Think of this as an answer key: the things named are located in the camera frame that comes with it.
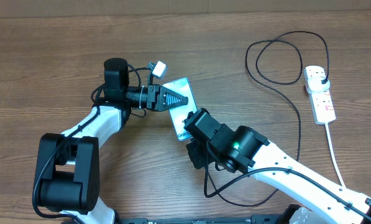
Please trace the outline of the blue Galaxy smartphone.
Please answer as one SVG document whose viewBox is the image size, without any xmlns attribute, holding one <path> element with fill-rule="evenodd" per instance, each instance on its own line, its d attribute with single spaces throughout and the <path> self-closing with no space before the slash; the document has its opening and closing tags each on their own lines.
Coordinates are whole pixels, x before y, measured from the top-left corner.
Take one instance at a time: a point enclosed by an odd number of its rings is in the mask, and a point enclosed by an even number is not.
<svg viewBox="0 0 371 224">
<path fill-rule="evenodd" d="M 184 129 L 184 120 L 188 117 L 189 112 L 196 112 L 197 105 L 189 79 L 186 77 L 173 80 L 171 82 L 163 84 L 165 88 L 172 90 L 180 95 L 188 98 L 186 105 L 178 106 L 176 108 L 169 109 L 170 117 L 172 119 L 173 127 L 175 130 L 176 138 L 179 141 L 184 141 L 191 138 L 191 134 Z"/>
</svg>

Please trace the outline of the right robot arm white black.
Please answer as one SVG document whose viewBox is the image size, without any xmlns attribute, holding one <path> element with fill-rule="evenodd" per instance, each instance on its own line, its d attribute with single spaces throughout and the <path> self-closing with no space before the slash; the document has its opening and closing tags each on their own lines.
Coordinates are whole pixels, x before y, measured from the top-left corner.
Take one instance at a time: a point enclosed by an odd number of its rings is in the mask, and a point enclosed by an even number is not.
<svg viewBox="0 0 371 224">
<path fill-rule="evenodd" d="M 190 112 L 184 124 L 192 136 L 187 149 L 195 168 L 207 169 L 215 162 L 228 172 L 241 172 L 206 197 L 253 177 L 281 190 L 328 223 L 371 223 L 371 197 L 319 175 L 256 130 L 239 126 L 233 131 L 204 108 Z"/>
</svg>

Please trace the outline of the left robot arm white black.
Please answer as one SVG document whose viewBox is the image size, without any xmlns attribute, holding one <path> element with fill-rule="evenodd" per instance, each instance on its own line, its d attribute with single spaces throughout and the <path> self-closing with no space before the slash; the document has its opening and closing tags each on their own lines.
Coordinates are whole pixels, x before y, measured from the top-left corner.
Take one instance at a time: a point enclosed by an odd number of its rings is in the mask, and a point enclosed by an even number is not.
<svg viewBox="0 0 371 224">
<path fill-rule="evenodd" d="M 99 196 L 99 149 L 119 132 L 133 110 L 166 111 L 187 105 L 188 98 L 159 84 L 167 65 L 150 62 L 146 86 L 129 85 L 129 74 L 138 74 L 123 58 L 104 62 L 104 83 L 91 94 L 89 115 L 60 134 L 46 133 L 39 142 L 32 206 L 48 219 L 70 223 L 120 223 L 118 213 Z"/>
</svg>

